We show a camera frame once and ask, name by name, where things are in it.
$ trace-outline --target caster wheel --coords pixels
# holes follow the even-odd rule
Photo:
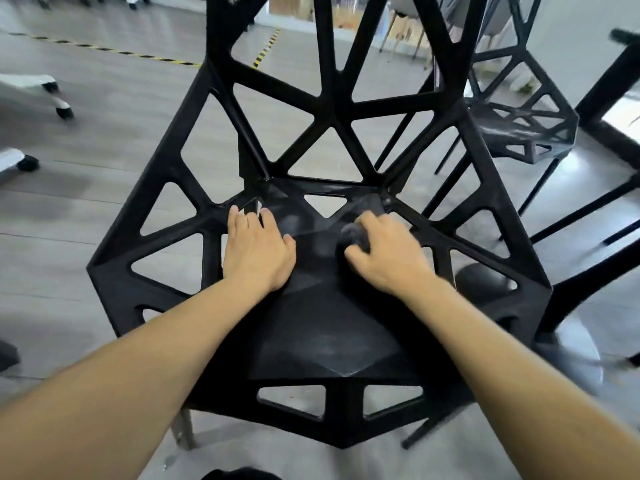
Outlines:
[[[38,168],[40,168],[40,162],[37,158],[25,155],[24,158],[20,160],[15,167],[20,171],[36,171]]]
[[[60,88],[58,87],[57,82],[46,82],[42,85],[42,88],[49,94],[60,92]]]
[[[74,117],[74,112],[71,111],[70,107],[66,107],[64,109],[57,107],[56,112],[58,113],[60,118],[62,118],[63,120],[72,120]]]

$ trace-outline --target person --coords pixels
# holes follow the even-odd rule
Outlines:
[[[137,478],[216,348],[294,268],[295,241],[261,217],[231,208],[222,280],[0,411],[2,478]],[[371,252],[350,246],[348,261],[442,343],[523,479],[638,478],[634,430],[437,277],[401,223],[369,211],[357,222]]]

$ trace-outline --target human hand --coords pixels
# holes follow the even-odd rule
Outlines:
[[[352,245],[344,255],[375,288],[404,299],[417,284],[437,279],[420,243],[401,222],[388,214],[376,217],[370,210],[356,222],[367,230],[371,252]]]
[[[282,288],[296,264],[296,242],[280,231],[270,210],[241,214],[233,205],[227,222],[228,240],[222,266],[225,278],[255,284],[263,294]]]

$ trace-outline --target white wall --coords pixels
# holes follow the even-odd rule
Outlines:
[[[640,0],[543,0],[528,48],[575,106],[622,52],[618,27],[640,29]]]

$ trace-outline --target person's left hand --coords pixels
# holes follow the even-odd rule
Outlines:
[[[262,224],[254,212],[229,210],[228,240],[222,266],[225,278],[254,283],[267,294],[282,288],[296,264],[296,242],[280,231],[270,210],[260,211]]]

